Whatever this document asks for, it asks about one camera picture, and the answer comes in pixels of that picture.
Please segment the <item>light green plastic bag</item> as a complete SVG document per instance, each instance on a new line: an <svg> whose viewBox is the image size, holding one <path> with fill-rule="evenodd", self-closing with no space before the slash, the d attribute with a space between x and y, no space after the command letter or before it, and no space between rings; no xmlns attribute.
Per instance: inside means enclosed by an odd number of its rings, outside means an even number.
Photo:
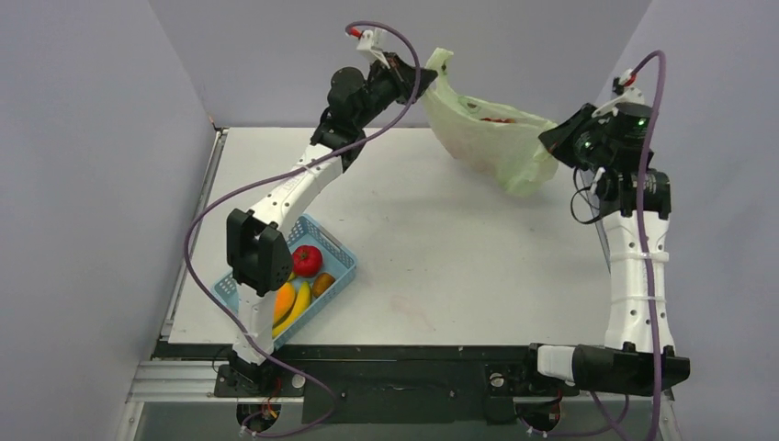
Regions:
<svg viewBox="0 0 779 441"><path fill-rule="evenodd" d="M421 104L435 137L456 160L489 176L508 194L525 197L552 179L559 163L538 135L557 123L505 104L461 95L449 83L452 51L437 48L425 67L437 73ZM511 118L515 124L480 121Z"/></svg>

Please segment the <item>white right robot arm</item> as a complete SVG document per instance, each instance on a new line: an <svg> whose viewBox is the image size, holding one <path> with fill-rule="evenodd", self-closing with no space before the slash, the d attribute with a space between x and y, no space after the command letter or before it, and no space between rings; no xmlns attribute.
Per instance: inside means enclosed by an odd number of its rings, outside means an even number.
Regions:
<svg viewBox="0 0 779 441"><path fill-rule="evenodd" d="M639 163L651 112L637 103L605 112L585 104L538 137L561 163L594 174L590 191L608 242L611 300L602 345L531 346L531 359L517 369L526 390L540 392L558 379L581 390L650 396L690 376L667 321L671 182Z"/></svg>

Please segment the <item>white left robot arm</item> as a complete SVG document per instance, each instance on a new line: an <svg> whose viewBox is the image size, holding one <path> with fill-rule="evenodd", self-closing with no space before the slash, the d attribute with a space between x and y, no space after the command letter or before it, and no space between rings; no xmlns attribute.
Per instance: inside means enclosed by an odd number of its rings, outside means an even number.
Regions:
<svg viewBox="0 0 779 441"><path fill-rule="evenodd" d="M234 209L226 221L227 263L233 279L252 289L239 296L238 317L256 345L245 338L233 346L230 366L250 394L262 395L273 386L274 370L265 362L274 350L273 309L277 291L293 270L289 238L298 218L323 189L361 153L365 128L391 104L420 98L438 73L415 69L388 52L384 62L371 63L367 74L355 67L338 70L330 81L327 106L294 167L267 196L247 210Z"/></svg>

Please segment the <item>red fake tomato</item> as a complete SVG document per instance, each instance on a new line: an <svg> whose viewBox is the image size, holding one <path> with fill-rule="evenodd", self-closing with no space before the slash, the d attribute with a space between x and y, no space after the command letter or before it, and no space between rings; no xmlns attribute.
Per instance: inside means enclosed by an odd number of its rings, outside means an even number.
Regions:
<svg viewBox="0 0 779 441"><path fill-rule="evenodd" d="M323 266L323 254L314 245L301 245L292 253L293 272L297 277L316 277Z"/></svg>

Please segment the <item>brown fake kiwi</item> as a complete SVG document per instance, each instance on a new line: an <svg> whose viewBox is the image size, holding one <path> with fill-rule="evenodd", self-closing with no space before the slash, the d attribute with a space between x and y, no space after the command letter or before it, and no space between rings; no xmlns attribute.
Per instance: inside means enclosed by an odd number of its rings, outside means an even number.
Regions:
<svg viewBox="0 0 779 441"><path fill-rule="evenodd" d="M311 295L313 298L318 299L324 294L335 282L335 277L329 273L321 272L311 284Z"/></svg>

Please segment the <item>yellow fake banana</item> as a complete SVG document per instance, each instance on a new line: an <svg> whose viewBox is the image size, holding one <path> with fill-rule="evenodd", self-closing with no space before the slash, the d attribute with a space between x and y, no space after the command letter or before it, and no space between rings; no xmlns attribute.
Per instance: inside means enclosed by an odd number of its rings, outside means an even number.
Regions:
<svg viewBox="0 0 779 441"><path fill-rule="evenodd" d="M310 283L308 281L303 281L299 284L298 287L294 285L296 291L297 291L297 299L296 302L291 310L291 312L288 314L288 316L281 322L277 323L276 325L273 324L272 327L272 337L277 338L279 337L283 332L287 330L287 328L293 324L299 316L301 316L311 305L312 302L312 295L310 291Z"/></svg>

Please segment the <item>orange fake mango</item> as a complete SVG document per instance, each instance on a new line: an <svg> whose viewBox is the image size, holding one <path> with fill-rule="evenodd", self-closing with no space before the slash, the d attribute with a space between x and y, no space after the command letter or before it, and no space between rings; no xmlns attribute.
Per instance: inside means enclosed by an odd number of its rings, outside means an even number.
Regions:
<svg viewBox="0 0 779 441"><path fill-rule="evenodd" d="M273 324L283 321L291 312L297 299L297 291L291 282L285 283L276 292Z"/></svg>

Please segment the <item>light blue perforated basket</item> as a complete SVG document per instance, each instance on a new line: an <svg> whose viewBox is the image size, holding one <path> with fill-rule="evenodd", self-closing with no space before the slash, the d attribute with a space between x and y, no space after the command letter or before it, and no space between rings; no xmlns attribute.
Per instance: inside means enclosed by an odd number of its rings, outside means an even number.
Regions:
<svg viewBox="0 0 779 441"><path fill-rule="evenodd" d="M342 292L355 278L357 258L342 243L337 241L319 222L304 214L296 220L289 235L285 237L288 244L289 258L282 260L283 267L274 271L271 283L276 285L280 276L286 275L296 287L303 281L311 284L321 273L326 272L335 277L335 282L318 299L312 297L309 308L291 324L279 337L272 337L273 317L277 290L267 291L260 295L255 288L241 283L233 277L229 270L222 277L212 282L210 293L220 304L231 310L239 318L246 331L253 337L257 345L267 353L287 344L298 331L318 314L334 297ZM301 245L314 245L323 254L323 266L316 277L297 277L293 272L292 253Z"/></svg>

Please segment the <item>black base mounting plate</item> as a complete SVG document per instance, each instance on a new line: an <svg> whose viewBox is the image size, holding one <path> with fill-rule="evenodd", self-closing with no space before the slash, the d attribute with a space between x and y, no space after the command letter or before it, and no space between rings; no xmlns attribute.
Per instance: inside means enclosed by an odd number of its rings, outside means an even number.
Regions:
<svg viewBox="0 0 779 441"><path fill-rule="evenodd" d="M579 390L542 379L528 347L444 345L286 345L246 367L229 345L160 342L163 361L206 361L216 378L208 397L237 400L240 420L265 430L283 405L299 403L301 420L328 424L448 424L526 420L552 428Z"/></svg>

